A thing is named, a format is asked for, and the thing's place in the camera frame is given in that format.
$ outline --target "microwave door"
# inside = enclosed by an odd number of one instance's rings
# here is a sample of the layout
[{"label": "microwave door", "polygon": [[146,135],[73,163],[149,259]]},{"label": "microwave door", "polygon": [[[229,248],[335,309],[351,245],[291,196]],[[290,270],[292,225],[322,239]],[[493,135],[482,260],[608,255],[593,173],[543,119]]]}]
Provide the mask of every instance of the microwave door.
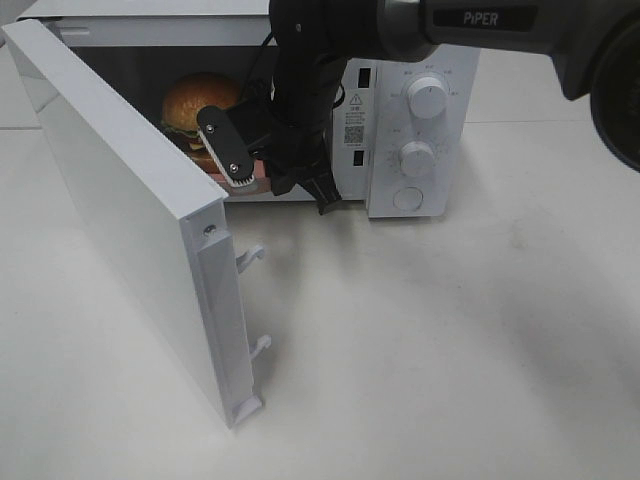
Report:
[{"label": "microwave door", "polygon": [[234,425],[260,401],[226,193],[43,24],[4,33],[88,234]]}]

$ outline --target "white microwave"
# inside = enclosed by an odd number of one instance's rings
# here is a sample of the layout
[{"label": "white microwave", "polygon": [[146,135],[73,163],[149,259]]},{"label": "white microwave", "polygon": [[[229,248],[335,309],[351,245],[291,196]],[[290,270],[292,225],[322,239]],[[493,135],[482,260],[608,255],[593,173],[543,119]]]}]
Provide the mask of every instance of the white microwave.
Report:
[{"label": "white microwave", "polygon": [[[269,33],[268,0],[39,0],[4,27],[87,231],[156,319],[228,426],[261,406],[225,201],[305,201],[294,189],[230,196],[159,130],[163,92],[216,71],[241,80]],[[479,51],[421,63],[350,61],[330,130],[345,200],[372,218],[443,214]],[[268,77],[277,47],[256,70]]]}]

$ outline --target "sticker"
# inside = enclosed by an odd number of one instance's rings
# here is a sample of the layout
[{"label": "sticker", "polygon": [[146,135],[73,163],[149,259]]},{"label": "sticker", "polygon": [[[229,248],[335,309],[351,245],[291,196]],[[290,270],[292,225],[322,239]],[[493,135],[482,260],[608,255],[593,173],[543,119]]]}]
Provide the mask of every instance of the sticker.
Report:
[{"label": "sticker", "polygon": [[338,133],[342,136],[341,143],[347,148],[363,147],[367,140],[369,122],[370,91],[367,88],[347,90],[345,102],[336,116]]}]

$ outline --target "qr code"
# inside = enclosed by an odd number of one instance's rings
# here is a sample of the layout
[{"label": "qr code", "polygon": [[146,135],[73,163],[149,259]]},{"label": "qr code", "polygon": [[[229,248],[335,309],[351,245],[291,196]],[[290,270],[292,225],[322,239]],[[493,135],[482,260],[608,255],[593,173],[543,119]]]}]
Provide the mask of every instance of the qr code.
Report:
[{"label": "qr code", "polygon": [[345,127],[344,143],[364,143],[364,125],[358,127]]}]

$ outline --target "white table surface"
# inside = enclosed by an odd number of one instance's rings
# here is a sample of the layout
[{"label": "white table surface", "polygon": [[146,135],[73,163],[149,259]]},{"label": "white table surface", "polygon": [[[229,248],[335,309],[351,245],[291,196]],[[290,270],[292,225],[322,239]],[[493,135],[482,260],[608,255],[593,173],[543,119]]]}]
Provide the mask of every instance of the white table surface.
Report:
[{"label": "white table surface", "polygon": [[637,479],[640,175],[541,61],[483,54],[444,218],[229,207],[238,250],[269,249],[241,282],[274,339],[232,432],[42,133],[0,131],[0,478]]}]

